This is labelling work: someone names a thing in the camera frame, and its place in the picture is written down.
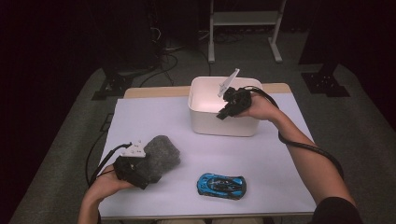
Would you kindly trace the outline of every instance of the white bin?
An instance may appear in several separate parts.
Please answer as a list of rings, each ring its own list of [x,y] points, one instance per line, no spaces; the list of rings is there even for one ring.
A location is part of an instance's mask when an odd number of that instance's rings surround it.
[[[191,127],[196,133],[252,136],[257,132],[259,121],[251,117],[218,119],[216,115],[227,104],[218,97],[219,85],[227,77],[196,77],[191,83],[189,108]],[[262,84],[254,78],[236,77],[230,87],[255,86]]]

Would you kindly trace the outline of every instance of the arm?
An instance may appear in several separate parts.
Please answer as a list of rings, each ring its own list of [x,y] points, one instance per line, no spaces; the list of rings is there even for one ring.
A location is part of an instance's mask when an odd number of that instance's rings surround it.
[[[98,221],[99,203],[106,197],[115,194],[121,189],[131,188],[130,183],[118,180],[113,165],[109,165],[102,174],[93,182],[85,193],[79,209],[78,223],[96,224]]]
[[[251,116],[255,119],[268,119],[286,139],[316,146],[295,126],[287,115],[260,95],[252,94],[252,106],[238,115],[238,117],[243,116]],[[316,204],[328,197],[344,198],[355,204],[344,180],[338,174],[331,161],[318,153],[303,148],[287,147],[301,179]]]

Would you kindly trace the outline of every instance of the toy car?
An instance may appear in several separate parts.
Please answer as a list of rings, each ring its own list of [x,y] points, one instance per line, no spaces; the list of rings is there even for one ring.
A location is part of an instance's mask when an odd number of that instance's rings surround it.
[[[206,173],[197,181],[200,195],[239,200],[247,191],[247,183],[242,176],[224,176]]]

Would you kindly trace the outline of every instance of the black cable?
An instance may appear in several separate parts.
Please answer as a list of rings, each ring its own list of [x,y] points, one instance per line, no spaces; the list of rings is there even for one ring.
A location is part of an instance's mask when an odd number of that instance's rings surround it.
[[[230,35],[226,33],[218,33],[216,32],[213,42],[216,44],[222,44],[222,45],[231,45],[236,42],[239,42],[244,39],[243,35],[240,35],[240,37],[237,37],[236,35]]]
[[[85,159],[85,179],[87,181],[87,184],[90,185],[90,179],[88,178],[88,162],[90,161],[90,157],[91,154],[93,152],[93,149],[95,148],[96,144],[99,142],[99,140],[102,138],[102,136],[105,134],[106,132],[102,132],[98,138],[96,138],[95,142],[93,143],[93,145],[91,146],[90,152],[88,153],[87,159]]]
[[[176,51],[183,50],[183,49],[192,49],[192,50],[198,51],[200,54],[202,54],[202,56],[204,57],[204,59],[205,59],[205,61],[206,61],[206,63],[207,63],[207,67],[208,67],[208,76],[209,76],[209,77],[212,76],[212,67],[211,67],[211,65],[210,65],[209,60],[207,59],[206,55],[205,55],[202,51],[200,51],[200,50],[198,50],[198,49],[191,48],[191,47],[188,47],[188,46],[184,46],[184,47],[180,47],[180,48],[177,48],[177,49],[166,50],[165,53],[172,53],[172,52],[176,52]]]
[[[159,67],[159,65],[154,65],[148,69],[146,69],[145,71],[141,71],[141,72],[132,72],[130,74],[127,75],[121,75],[122,77],[126,77],[126,78],[134,78],[134,77],[139,77],[139,76],[143,76],[145,74],[148,74],[150,72],[153,72],[155,69],[157,69]]]
[[[106,174],[108,174],[108,173],[111,173],[111,172],[113,172],[113,171],[115,171],[115,170],[111,170],[111,171],[102,172],[102,173],[101,173],[101,174],[99,174],[97,177],[99,177],[99,176],[101,176],[101,175],[106,175]]]
[[[96,177],[98,176],[98,174],[99,174],[99,172],[102,170],[102,168],[105,166],[106,162],[108,162],[108,160],[114,155],[114,153],[115,153],[118,149],[120,149],[120,148],[122,148],[122,147],[127,148],[127,147],[130,147],[131,145],[132,145],[132,143],[129,143],[129,144],[122,144],[122,145],[119,145],[119,146],[113,148],[112,150],[110,150],[110,151],[107,153],[107,155],[105,156],[105,158],[100,162],[100,164],[99,164],[99,166],[96,168],[96,170],[93,172],[93,174],[92,174],[92,176],[91,176],[91,180],[90,180],[89,186],[92,186],[93,182],[95,182]]]
[[[180,51],[180,50],[183,50],[183,49],[187,49],[187,48],[188,48],[188,46],[180,46],[180,47],[175,47],[175,48],[172,48],[172,49],[165,49],[163,51],[163,54],[175,53],[177,51]]]
[[[105,121],[102,123],[102,126],[100,127],[100,132],[101,134],[96,138],[96,140],[93,142],[90,152],[88,153],[87,158],[85,159],[85,179],[87,181],[87,184],[90,185],[90,179],[88,178],[88,163],[90,161],[91,154],[93,152],[93,149],[95,148],[96,144],[99,142],[99,140],[102,138],[102,136],[105,133],[108,133],[109,129],[109,124],[111,123],[111,118],[113,117],[114,113],[108,113],[106,116]]]
[[[260,88],[254,87],[254,86],[246,86],[243,90],[241,90],[241,91],[238,90],[234,94],[238,94],[239,92],[244,92],[244,91],[257,92],[258,94],[263,96],[265,99],[267,99],[269,102],[271,102],[271,104],[276,106],[276,108],[279,108],[279,106],[276,104],[276,101],[274,100],[274,98],[272,98],[265,91],[261,90]],[[280,142],[282,142],[282,143],[284,143],[286,145],[289,145],[289,146],[292,146],[292,147],[299,147],[299,148],[307,149],[307,150],[316,152],[319,155],[324,156],[325,158],[327,158],[329,161],[332,162],[332,164],[337,169],[338,174],[344,179],[344,171],[343,171],[343,168],[342,168],[340,162],[332,154],[330,154],[329,152],[321,149],[320,147],[314,147],[314,146],[310,146],[310,145],[307,145],[307,144],[290,141],[290,140],[286,139],[285,137],[283,137],[280,132],[278,132],[278,138],[279,138]]]
[[[175,81],[171,78],[171,76],[169,75],[168,71],[164,71],[162,63],[161,63],[161,70],[164,72],[165,77],[168,78],[169,82],[171,83],[171,86],[174,86],[175,85]]]
[[[153,75],[147,77],[147,78],[146,78],[145,80],[143,80],[143,82],[140,84],[139,88],[143,87],[143,85],[144,85],[149,79],[151,79],[152,77],[155,77],[155,76],[158,76],[158,75],[160,75],[160,74],[162,74],[162,73],[168,72],[168,71],[170,71],[170,70],[172,70],[173,68],[176,67],[176,65],[177,65],[177,57],[175,57],[175,56],[172,55],[172,54],[167,54],[167,56],[170,56],[170,57],[174,58],[175,61],[176,61],[175,64],[173,64],[170,68],[168,68],[168,69],[166,69],[166,70],[162,70],[161,72],[155,73],[155,74],[153,74]]]

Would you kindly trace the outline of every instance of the gray sponge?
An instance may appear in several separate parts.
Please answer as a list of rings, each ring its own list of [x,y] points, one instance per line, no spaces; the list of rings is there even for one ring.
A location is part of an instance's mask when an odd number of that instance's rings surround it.
[[[165,135],[154,137],[144,148],[146,158],[136,165],[136,172],[150,182],[157,182],[161,176],[180,164],[180,151]]]

